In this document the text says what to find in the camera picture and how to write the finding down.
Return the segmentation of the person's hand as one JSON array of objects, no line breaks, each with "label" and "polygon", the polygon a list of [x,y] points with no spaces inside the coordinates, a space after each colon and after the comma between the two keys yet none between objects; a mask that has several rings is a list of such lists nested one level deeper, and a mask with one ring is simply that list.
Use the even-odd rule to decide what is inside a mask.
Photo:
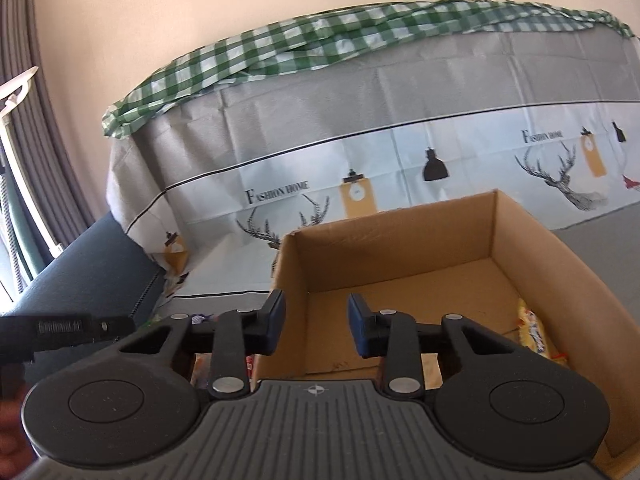
[{"label": "person's hand", "polygon": [[1,464],[2,479],[13,479],[35,460],[22,423],[22,406],[28,387],[23,364],[1,367]]}]

